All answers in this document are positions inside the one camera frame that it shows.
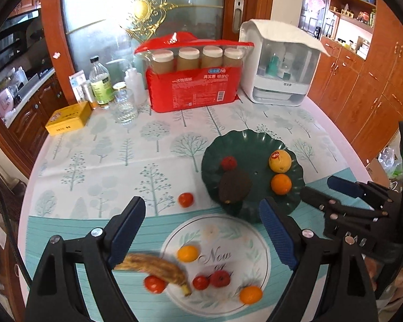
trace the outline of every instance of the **yellow fruit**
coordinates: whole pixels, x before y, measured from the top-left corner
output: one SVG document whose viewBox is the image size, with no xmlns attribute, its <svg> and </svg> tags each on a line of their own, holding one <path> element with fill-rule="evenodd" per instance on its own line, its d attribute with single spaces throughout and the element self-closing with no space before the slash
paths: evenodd
<svg viewBox="0 0 403 322">
<path fill-rule="evenodd" d="M 183 246 L 177 251 L 177 258 L 184 263 L 191 263 L 199 257 L 199 250 L 194 246 Z"/>
<path fill-rule="evenodd" d="M 291 179 L 286 174 L 276 174 L 270 181 L 270 187 L 276 195 L 286 195 L 291 190 Z"/>
<path fill-rule="evenodd" d="M 291 156 L 285 150 L 276 150 L 269 157 L 269 167 L 275 173 L 288 172 L 291 162 Z"/>
<path fill-rule="evenodd" d="M 244 304 L 255 304 L 262 298 L 262 290 L 256 286 L 245 287 L 240 291 L 239 299 Z"/>
</svg>

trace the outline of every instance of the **orange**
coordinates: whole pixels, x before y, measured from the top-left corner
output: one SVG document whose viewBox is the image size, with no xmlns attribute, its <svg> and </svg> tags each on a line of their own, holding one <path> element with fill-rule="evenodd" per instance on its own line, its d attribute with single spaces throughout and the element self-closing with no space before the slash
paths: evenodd
<svg viewBox="0 0 403 322">
<path fill-rule="evenodd" d="M 239 299 L 244 304 L 255 304 L 262 298 L 262 290 L 256 286 L 245 287 L 240 291 Z"/>
<path fill-rule="evenodd" d="M 199 257 L 199 250 L 194 246 L 183 246 L 177 251 L 177 258 L 184 263 L 191 263 Z"/>
<path fill-rule="evenodd" d="M 291 190 L 291 179 L 286 174 L 276 174 L 270 181 L 270 187 L 276 195 L 286 195 Z"/>
</svg>

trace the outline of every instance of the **wooden shelf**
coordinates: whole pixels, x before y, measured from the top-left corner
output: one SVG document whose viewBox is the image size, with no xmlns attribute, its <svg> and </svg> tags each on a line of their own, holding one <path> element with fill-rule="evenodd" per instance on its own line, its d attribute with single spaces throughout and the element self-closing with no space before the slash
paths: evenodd
<svg viewBox="0 0 403 322">
<path fill-rule="evenodd" d="M 369 32 L 370 34 L 373 34 L 374 28 L 372 28 L 370 25 L 364 24 L 363 22 L 360 22 L 359 20 L 356 20 L 355 18 L 348 17 L 347 15 L 344 15 L 339 12 L 334 12 L 332 10 L 330 10 L 330 12 L 337 15 L 340 19 L 346 20 L 347 22 L 352 23 L 352 24 L 356 25 L 357 27 Z"/>
</svg>

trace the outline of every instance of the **glass bottle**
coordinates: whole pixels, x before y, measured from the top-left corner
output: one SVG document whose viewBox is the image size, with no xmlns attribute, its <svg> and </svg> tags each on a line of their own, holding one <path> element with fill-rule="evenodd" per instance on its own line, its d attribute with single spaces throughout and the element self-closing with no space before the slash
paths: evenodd
<svg viewBox="0 0 403 322">
<path fill-rule="evenodd" d="M 134 102 L 134 95 L 127 90 L 125 82 L 119 82 L 113 86 L 115 99 L 113 101 L 113 114 L 115 121 L 122 125 L 132 123 L 138 116 L 138 109 Z"/>
<path fill-rule="evenodd" d="M 109 102 L 113 100 L 112 85 L 108 70 L 98 61 L 98 56 L 90 58 L 93 68 L 90 72 L 91 87 L 99 106 L 109 109 Z"/>
</svg>

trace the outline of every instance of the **metal can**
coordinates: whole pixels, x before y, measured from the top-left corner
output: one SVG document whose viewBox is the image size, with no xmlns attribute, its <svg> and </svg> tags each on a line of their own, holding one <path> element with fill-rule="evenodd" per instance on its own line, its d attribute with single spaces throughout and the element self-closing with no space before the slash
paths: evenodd
<svg viewBox="0 0 403 322">
<path fill-rule="evenodd" d="M 81 83 L 82 91 L 84 92 L 85 99 L 90 103 L 91 109 L 95 109 L 98 107 L 97 100 L 95 100 L 93 89 L 91 88 L 91 82 L 85 81 Z"/>
</svg>

